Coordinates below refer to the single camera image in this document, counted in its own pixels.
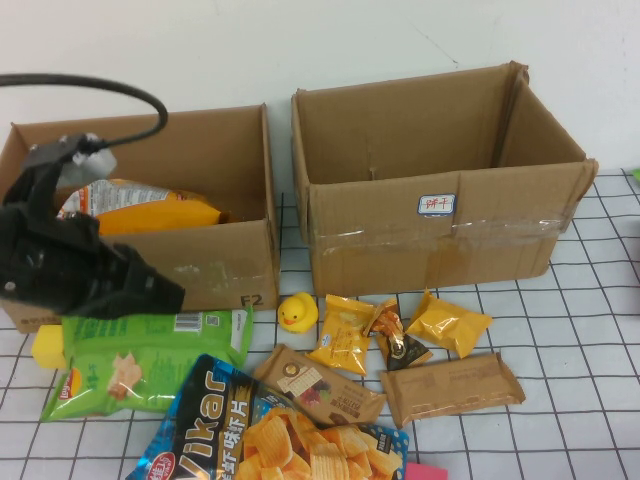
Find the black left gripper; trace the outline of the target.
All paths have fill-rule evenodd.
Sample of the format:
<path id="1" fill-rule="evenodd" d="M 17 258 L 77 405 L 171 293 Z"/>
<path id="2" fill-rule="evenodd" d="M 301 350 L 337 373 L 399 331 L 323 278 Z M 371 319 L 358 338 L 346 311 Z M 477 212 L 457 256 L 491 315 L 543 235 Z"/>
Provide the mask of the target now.
<path id="1" fill-rule="evenodd" d="M 116 319 L 177 314 L 185 289 L 133 248 L 114 244 L 100 259 L 99 221 L 30 215 L 24 202 L 1 207 L 1 299 L 60 315 Z"/>

